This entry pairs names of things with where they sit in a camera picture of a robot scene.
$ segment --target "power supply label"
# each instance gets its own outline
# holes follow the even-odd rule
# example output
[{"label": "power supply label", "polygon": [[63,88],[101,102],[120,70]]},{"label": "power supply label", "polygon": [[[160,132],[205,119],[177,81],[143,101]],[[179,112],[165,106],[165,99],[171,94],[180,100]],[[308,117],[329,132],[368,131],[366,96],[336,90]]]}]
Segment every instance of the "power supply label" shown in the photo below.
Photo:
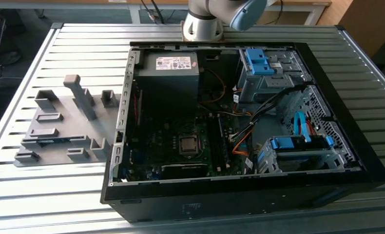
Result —
[{"label": "power supply label", "polygon": [[191,57],[159,57],[156,59],[156,70],[185,69],[192,69]]}]

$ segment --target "white label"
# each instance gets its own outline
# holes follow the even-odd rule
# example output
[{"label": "white label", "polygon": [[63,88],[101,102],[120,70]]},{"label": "white label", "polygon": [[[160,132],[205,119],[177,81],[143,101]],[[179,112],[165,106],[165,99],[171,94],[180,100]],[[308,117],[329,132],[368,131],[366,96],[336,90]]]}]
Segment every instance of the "white label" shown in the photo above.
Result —
[{"label": "white label", "polygon": [[185,70],[191,68],[191,57],[159,57],[156,59],[156,70]]},{"label": "white label", "polygon": [[233,102],[238,103],[238,95],[233,94]]},{"label": "white label", "polygon": [[249,158],[246,158],[245,164],[246,164],[246,166],[248,166],[250,169],[253,168],[253,162],[250,161]]},{"label": "white label", "polygon": [[281,68],[282,67],[280,62],[273,62],[269,65],[270,65],[270,67],[276,67],[276,68]]}]

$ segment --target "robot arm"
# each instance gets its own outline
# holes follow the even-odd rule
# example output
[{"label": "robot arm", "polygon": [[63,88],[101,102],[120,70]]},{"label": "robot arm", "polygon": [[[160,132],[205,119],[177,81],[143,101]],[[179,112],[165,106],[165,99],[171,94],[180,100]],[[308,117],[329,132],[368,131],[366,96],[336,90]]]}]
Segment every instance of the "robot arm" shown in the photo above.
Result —
[{"label": "robot arm", "polygon": [[220,19],[234,30],[245,31],[257,22],[266,0],[191,0],[183,34],[191,41],[215,41],[223,36]]}]

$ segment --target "aluminum extrusion table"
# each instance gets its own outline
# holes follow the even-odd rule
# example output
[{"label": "aluminum extrusion table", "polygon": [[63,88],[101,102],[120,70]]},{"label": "aluminum extrusion table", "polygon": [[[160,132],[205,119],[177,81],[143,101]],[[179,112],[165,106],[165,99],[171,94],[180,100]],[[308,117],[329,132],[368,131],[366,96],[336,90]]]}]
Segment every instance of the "aluminum extrusion table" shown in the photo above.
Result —
[{"label": "aluminum extrusion table", "polygon": [[[385,233],[385,185],[306,211],[129,224],[100,204],[104,163],[16,168],[37,90],[80,74],[92,95],[121,92],[129,41],[181,39],[179,25],[65,24],[49,30],[0,121],[0,233]],[[228,41],[306,42],[385,165],[385,77],[345,31],[334,27],[225,28]]]}]

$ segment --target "orange wire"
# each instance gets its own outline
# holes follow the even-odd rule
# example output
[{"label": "orange wire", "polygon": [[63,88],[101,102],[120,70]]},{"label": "orange wire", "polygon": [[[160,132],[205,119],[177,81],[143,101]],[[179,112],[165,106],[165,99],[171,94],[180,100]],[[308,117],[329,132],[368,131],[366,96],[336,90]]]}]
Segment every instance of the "orange wire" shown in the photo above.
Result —
[{"label": "orange wire", "polygon": [[233,153],[237,150],[240,144],[244,142],[245,138],[249,136],[252,130],[253,130],[253,128],[250,129],[250,131],[248,131],[248,133],[245,134],[244,138],[238,141],[237,145],[234,146]]},{"label": "orange wire", "polygon": [[234,105],[233,105],[233,113],[241,115],[242,112],[237,112],[237,111],[236,111],[236,107],[237,107],[237,103],[234,103]]},{"label": "orange wire", "polygon": [[219,101],[223,97],[224,97],[224,94],[225,94],[225,84],[224,84],[224,81],[223,79],[220,78],[220,76],[216,74],[216,72],[213,72],[213,70],[208,69],[208,68],[204,68],[205,70],[208,70],[211,73],[213,73],[213,75],[217,77],[217,79],[220,80],[221,82],[221,85],[223,85],[223,93],[220,95],[219,98],[216,98],[215,100],[209,100],[209,101],[203,101],[200,102],[201,104],[207,104],[207,103],[212,103],[212,102],[216,102]]},{"label": "orange wire", "polygon": [[242,152],[242,151],[234,151],[233,154],[249,156],[249,154],[246,152]]}]

